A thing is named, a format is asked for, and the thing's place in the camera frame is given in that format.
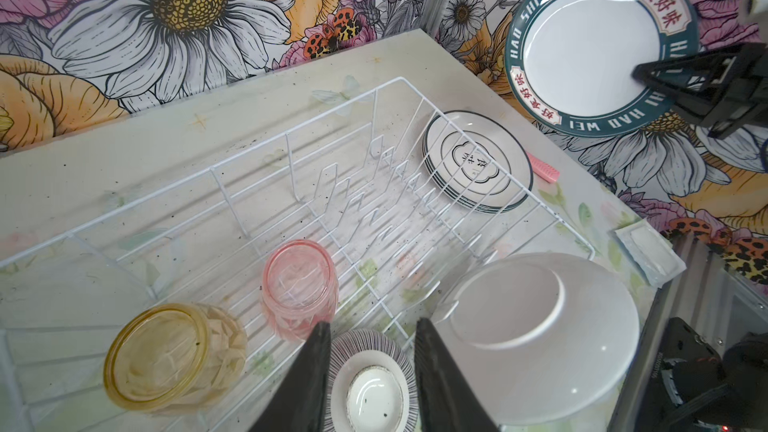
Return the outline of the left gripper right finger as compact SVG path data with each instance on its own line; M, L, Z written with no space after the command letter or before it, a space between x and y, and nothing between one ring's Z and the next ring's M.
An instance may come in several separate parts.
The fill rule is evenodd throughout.
M428 318L417 322L414 367L423 431L498 430Z

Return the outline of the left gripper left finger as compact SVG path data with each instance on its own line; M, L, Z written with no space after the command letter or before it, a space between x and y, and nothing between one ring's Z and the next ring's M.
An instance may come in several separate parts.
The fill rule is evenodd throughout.
M250 432L324 430L331 344L331 325L317 323Z

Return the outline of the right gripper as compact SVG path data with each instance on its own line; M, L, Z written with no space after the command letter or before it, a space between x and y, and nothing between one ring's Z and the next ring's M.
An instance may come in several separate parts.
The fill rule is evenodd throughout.
M636 66L632 77L673 99L688 123L726 138L746 125L767 126L767 46L740 43Z

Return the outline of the white wire dish rack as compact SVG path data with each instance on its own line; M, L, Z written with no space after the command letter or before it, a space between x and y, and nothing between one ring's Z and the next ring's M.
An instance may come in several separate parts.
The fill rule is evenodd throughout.
M510 160L492 176L499 205L450 191L422 153L429 131L476 152L405 79L111 210L1 264L1 427L5 431L244 431L300 346L262 308L262 270L283 243L308 239L333 259L335 333L371 328L410 349L416 320L451 279L516 253L594 247L537 195ZM170 302L219 306L243 325L242 377L218 404L181 416L113 404L102 367L134 316Z

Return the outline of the white green rim plate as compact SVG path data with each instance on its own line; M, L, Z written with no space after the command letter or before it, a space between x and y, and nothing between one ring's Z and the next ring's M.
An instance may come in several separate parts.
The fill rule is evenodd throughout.
M436 114L422 139L424 165L441 191L482 213L521 206L534 184L530 159L498 122L464 110Z

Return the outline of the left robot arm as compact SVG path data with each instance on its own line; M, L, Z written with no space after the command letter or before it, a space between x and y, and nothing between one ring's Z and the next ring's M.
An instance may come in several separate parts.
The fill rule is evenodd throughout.
M422 318L415 339L416 397L426 431L495 431L433 323ZM254 431L321 431L331 359L331 327L317 323ZM752 334L723 359L679 362L672 368L684 402L655 425L669 431L693 417L714 424L755 427L766 420L767 337Z

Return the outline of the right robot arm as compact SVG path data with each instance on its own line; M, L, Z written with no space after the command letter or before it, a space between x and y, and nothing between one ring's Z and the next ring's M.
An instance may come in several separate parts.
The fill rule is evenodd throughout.
M767 125L767 0L741 0L738 20L758 27L758 43L644 63L632 72L633 78L670 98L680 117L714 139L747 125Z

